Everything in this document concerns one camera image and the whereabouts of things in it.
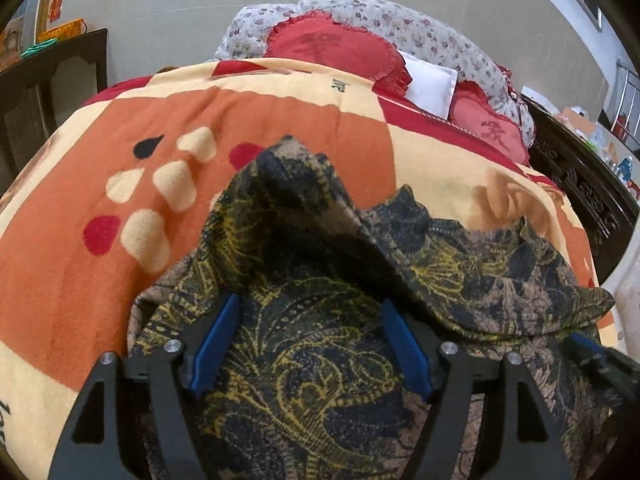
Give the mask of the red heart pillow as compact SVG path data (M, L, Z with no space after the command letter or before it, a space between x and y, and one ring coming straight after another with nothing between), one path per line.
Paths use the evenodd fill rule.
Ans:
M335 68L401 98L412 83L404 58L390 42L365 28L339 23L322 11L274 25L266 40L265 57Z
M497 113L474 81L458 82L449 107L449 120L491 145L519 165L527 166L528 149L515 122Z

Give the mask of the right red heart pillow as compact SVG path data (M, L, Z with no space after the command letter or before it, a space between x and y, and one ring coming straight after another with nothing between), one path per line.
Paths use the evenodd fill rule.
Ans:
M474 81L458 82L449 107L449 120L491 145L519 165L527 166L528 149L515 122L497 113Z

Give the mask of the floral white quilt roll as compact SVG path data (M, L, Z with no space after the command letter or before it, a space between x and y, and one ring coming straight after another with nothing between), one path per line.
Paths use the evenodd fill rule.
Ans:
M518 126L526 148L533 145L534 120L512 89L511 73L461 32L393 1L298 0L243 6L224 33L214 59L261 58L274 26L312 11L330 14L342 24L367 29L421 61L452 68L459 80L478 84L495 112Z

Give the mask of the metal stair railing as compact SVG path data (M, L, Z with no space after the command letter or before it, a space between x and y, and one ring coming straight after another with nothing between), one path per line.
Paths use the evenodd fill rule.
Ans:
M639 75L634 66L619 58L610 104L606 109L610 131L629 151L639 156Z

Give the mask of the dark wooden table left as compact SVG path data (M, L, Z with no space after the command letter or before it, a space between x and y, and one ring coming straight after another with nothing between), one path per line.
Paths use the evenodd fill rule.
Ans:
M107 88L107 37L100 28L57 42L1 73L2 192L58 128L51 81L61 63L81 58L94 68L96 91Z

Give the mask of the left red heart pillow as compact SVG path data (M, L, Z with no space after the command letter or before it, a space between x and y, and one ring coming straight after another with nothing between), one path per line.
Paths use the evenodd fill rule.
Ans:
M401 98L412 83L404 58L390 42L365 28L339 23L322 11L274 25L266 40L265 57L335 68Z

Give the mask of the orange red patterned blanket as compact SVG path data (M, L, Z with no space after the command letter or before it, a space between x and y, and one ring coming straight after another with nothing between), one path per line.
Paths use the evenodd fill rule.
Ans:
M232 178L284 138L326 156L361 210L410 188L433 218L470 231L526 220L580 286L601 288L564 194L449 118L356 75L286 58L159 74L81 107L2 198L1 455L23 476L52 479L58 439L96 360L145 356L132 352L144 319L137 296L198 247ZM574 330L559 341L562 356L574 333L599 343ZM591 389L608 416L579 479L617 436Z

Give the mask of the dark floral patterned shirt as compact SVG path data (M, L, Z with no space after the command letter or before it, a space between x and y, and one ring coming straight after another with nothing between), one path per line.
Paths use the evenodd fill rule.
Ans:
M196 406L227 478L396 479L428 406L405 386L381 306L413 308L472 356L518 352L559 431L570 476L608 411L562 356L612 308L526 220L489 232L433 218L401 188L357 208L329 159L293 138L262 151L222 192L198 247L134 302L132 352L148 354L243 298L213 391Z

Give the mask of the white ornate chair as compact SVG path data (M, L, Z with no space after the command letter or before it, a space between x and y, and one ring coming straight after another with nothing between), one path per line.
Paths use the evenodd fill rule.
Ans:
M602 318L601 341L609 347L639 359L639 229L635 229L623 258L602 287L610 292L615 304Z

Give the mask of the small white pillow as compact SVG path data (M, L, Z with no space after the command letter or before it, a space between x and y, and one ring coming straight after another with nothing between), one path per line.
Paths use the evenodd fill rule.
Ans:
M419 60L412 54L400 51L411 82L405 97L424 112L447 119L458 72L451 68Z

